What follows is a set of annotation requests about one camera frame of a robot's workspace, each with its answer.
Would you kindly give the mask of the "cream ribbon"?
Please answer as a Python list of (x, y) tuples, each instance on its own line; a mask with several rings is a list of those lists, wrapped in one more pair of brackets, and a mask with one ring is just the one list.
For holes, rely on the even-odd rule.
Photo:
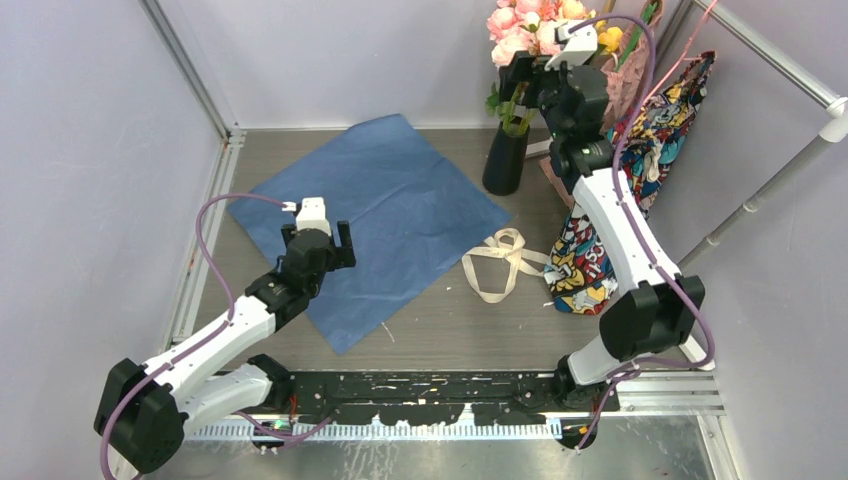
[(467, 251), (461, 266), (469, 287), (485, 303), (498, 304), (515, 289), (518, 277), (541, 278), (548, 255), (529, 249), (518, 229), (503, 228)]

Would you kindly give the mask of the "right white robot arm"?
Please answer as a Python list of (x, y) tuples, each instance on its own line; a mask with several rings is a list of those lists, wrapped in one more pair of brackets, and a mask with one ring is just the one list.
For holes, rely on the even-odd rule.
[(619, 297), (602, 314), (599, 335), (555, 371), (556, 400), (577, 411), (592, 400), (594, 387), (631, 362), (685, 344), (705, 288), (699, 277), (683, 276), (659, 246), (614, 164), (618, 155), (602, 133), (604, 73), (520, 51), (499, 76), (502, 99), (526, 84), (520, 102), (544, 118), (554, 172), (587, 213), (618, 282)]

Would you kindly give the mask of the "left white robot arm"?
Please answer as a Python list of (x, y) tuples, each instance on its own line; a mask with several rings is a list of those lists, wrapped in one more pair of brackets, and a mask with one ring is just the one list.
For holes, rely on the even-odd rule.
[(94, 420), (105, 478), (113, 476), (111, 451), (142, 476), (164, 466), (188, 434), (224, 416), (254, 406), (269, 413), (288, 406), (291, 375), (269, 356), (254, 356), (226, 375), (218, 371), (303, 313), (325, 275), (354, 267), (356, 259), (346, 221), (336, 229), (300, 221), (284, 225), (282, 234), (286, 251), (276, 267), (251, 283), (217, 322), (146, 362), (125, 358), (110, 369)]

